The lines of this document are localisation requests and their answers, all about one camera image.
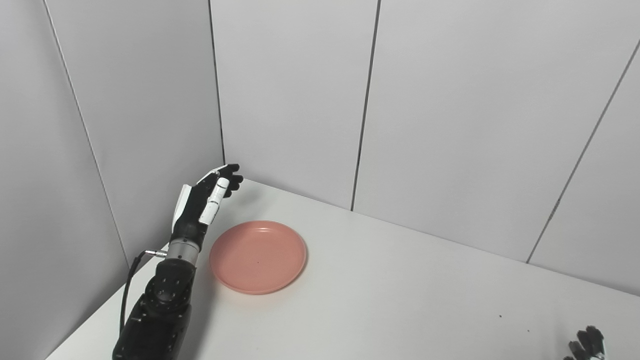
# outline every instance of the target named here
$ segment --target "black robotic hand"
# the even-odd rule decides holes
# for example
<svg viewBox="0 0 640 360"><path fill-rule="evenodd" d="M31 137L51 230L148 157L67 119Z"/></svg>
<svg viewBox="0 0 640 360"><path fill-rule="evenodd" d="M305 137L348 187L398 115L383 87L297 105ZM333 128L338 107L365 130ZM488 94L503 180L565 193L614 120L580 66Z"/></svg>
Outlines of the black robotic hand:
<svg viewBox="0 0 640 360"><path fill-rule="evenodd" d="M215 168L193 187L183 185L173 213L171 240L187 239L199 247L204 235L218 212L223 197L230 197L240 189L244 178L234 174L238 164Z"/></svg>
<svg viewBox="0 0 640 360"><path fill-rule="evenodd" d="M238 164L211 170L192 186L184 185L173 214L171 240L166 252L146 250L136 257L125 284L120 313L120 337L114 360L175 360L191 317L191 289L196 260L207 229L223 198L240 188ZM131 277L145 254L164 257L156 266L145 292L124 320Z"/></svg>
<svg viewBox="0 0 640 360"><path fill-rule="evenodd" d="M569 349L575 360L607 360L604 346L604 336L594 326L588 326L586 331L580 330L577 334L578 341L571 341ZM574 360L567 356L563 360Z"/></svg>

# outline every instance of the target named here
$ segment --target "black cable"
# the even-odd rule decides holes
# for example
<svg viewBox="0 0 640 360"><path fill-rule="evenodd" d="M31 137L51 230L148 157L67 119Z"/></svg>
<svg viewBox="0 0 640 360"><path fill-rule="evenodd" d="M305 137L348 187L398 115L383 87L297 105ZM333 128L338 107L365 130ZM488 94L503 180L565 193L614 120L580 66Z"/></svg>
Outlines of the black cable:
<svg viewBox="0 0 640 360"><path fill-rule="evenodd" d="M133 275L136 273L136 269L142 260L142 257L146 254L145 251L141 252L140 255L136 256L131 263L131 267L129 269L129 274L127 275L127 283L124 285L124 292L122 293L122 307L120 308L120 332L124 329L124 313L127 307L127 296L129 294L129 286L131 285L131 279L133 279Z"/></svg>

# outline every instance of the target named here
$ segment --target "gray wall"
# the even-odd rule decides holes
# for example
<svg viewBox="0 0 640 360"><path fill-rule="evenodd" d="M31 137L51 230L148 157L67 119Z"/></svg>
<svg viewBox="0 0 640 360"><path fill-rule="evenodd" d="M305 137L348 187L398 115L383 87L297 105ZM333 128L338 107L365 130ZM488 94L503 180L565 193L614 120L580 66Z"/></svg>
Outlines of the gray wall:
<svg viewBox="0 0 640 360"><path fill-rule="evenodd" d="M124 282L127 258L166 243L181 184L223 163L206 2L47 4L51 18L42 1L0 2L11 360L45 358Z"/></svg>
<svg viewBox="0 0 640 360"><path fill-rule="evenodd" d="M182 184L223 164L206 1L47 0L131 262Z"/></svg>
<svg viewBox="0 0 640 360"><path fill-rule="evenodd" d="M211 10L227 161L349 208L376 1L212 0Z"/></svg>
<svg viewBox="0 0 640 360"><path fill-rule="evenodd" d="M635 0L383 0L354 210L526 261L639 15ZM407 176L381 192L391 163Z"/></svg>
<svg viewBox="0 0 640 360"><path fill-rule="evenodd" d="M640 295L639 140L636 55L532 264Z"/></svg>
<svg viewBox="0 0 640 360"><path fill-rule="evenodd" d="M0 49L0 357L38 360L127 263L43 2L0 1Z"/></svg>

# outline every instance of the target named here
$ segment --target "cable connector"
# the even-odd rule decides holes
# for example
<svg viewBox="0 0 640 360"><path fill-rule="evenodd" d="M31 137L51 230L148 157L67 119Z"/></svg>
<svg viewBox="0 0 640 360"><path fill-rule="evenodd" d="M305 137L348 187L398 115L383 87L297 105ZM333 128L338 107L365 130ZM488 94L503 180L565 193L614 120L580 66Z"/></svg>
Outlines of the cable connector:
<svg viewBox="0 0 640 360"><path fill-rule="evenodd" d="M157 258L166 258L166 251L163 250L145 250L145 254L152 255Z"/></svg>

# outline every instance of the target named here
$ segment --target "wall seam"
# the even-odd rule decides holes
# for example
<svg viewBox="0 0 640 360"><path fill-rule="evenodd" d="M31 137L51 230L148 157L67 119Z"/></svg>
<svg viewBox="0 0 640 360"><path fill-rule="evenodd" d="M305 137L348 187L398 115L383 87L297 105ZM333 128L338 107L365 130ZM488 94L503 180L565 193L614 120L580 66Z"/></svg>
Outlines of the wall seam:
<svg viewBox="0 0 640 360"><path fill-rule="evenodd" d="M56 41L56 47L58 48L58 54L60 55L60 59L62 60L62 65L65 70L65 75L67 77L67 81L69 83L69 87L71 88L71 94L74 96L74 102L76 104L76 109L78 111L78 115L80 116L80 122L82 123L82 127L84 130L84 135L86 136L87 142L89 143L89 150L91 151L91 157L93 159L93 163L95 164L95 169L98 172L98 178L100 179L100 185L102 186L102 192L104 193L104 198L107 202L107 207L109 208L109 214L111 214L111 220L113 221L113 226L116 229L116 234L118 236L118 241L120 242L120 248L122 249L122 255L124 257L125 264L127 264L127 268L130 266L129 261L127 260L127 253L124 249L124 244L122 243L122 237L120 236L120 231L118 229L118 224L116 223L116 219L113 216L113 209L111 208L111 203L109 201L109 196L107 195L107 189L104 186L104 180L102 179L102 173L100 172L100 167L98 166L98 161L95 158L95 152L93 151L93 145L91 144L91 139L89 138L89 132L86 129L86 124L84 123L84 117L82 115L82 111L80 110L80 104L78 103L78 98L76 96L76 90L74 88L73 82L71 82L71 76L69 75L69 69L67 67L67 61L65 60L65 56L62 53L62 46L60 46L60 40L58 38L58 33L56 32L56 28L53 24L53 18L51 17L51 11L49 10L49 5L47 4L47 0L42 0L45 10L47 12L47 17L49 18L49 25L51 27L51 31L53 32L53 37Z"/></svg>
<svg viewBox="0 0 640 360"><path fill-rule="evenodd" d="M364 94L364 108L362 110L362 125L360 126L360 142L358 144L358 157L356 159L356 172L353 177L353 194L351 196L351 208L353 211L353 206L356 202L356 188L358 187L358 173L360 171L360 158L362 156L362 142L364 140L364 126L365 121L367 119L367 107L369 105L369 90L371 89L371 74L373 73L373 58L376 53L376 40L378 38L378 23L380 20L380 4L382 0L378 0L378 4L376 5L376 20L373 25L373 39L371 40L371 57L369 58L369 74L367 75L367 88Z"/></svg>
<svg viewBox="0 0 640 360"><path fill-rule="evenodd" d="M622 75L620 75L620 78L618 79L618 82L616 83L616 86L613 88L613 92L611 93L611 96L609 96L609 100L607 101L607 104L604 106L604 109L600 113L600 117L598 118L598 121L596 122L595 127L593 128L591 134L589 135L589 138L587 139L587 142L585 143L584 147L582 148L582 152L580 153L580 156L578 157L578 160L576 161L575 165L573 166L573 170L571 171L571 174L569 175L569 178L567 179L566 183L564 184L564 187L563 187L562 191L560 192L560 196L556 200L556 203L554 204L554 207L551 210L551 214L549 214L549 217L547 218L547 222L545 223L544 227L542 228L542 231L540 232L540 235L538 236L538 239L536 240L535 245L533 245L533 249L531 249L531 253L529 254L529 257L527 258L527 261L526 261L527 264L529 262L531 262L531 258L533 257L533 253L536 251L536 248L538 247L538 244L540 243L540 240L542 239L542 236L545 234L545 231L547 230L547 227L549 226L549 223L551 222L551 219L553 219L554 215L556 214L556 210L558 209L558 206L560 206L560 202L562 201L562 199L564 197L564 193L566 192L566 189L569 187L569 183L573 179L573 176L575 175L575 171L578 169L578 166L580 166L580 162L582 161L582 158L584 157L584 154L586 153L587 148L589 147L589 145L591 145L591 141L593 140L593 137L595 136L596 131L598 131L598 128L600 127L600 124L602 123L602 119L604 118L604 115L607 113L607 110L609 109L609 105L611 105L611 101L616 96L616 93L618 92L618 88L620 87L620 84L622 84L622 80L625 78L625 75L627 75L627 70L631 66L631 63L634 61L634 58L636 57L636 54L638 52L638 48L639 47L640 47L640 40L638 40L636 46L634 47L634 50L631 53L631 57L629 58L627 64L625 65L624 70L622 71Z"/></svg>
<svg viewBox="0 0 640 360"><path fill-rule="evenodd" d="M222 131L222 110L220 105L220 85L218 83L218 62L216 61L216 41L213 35L213 12L211 10L211 0L207 1L209 5L209 28L211 29L211 51L213 52L213 73L216 82L216 97L218 98L218 124L220 125L220 144L222 145L222 164L227 163L225 156L225 137Z"/></svg>

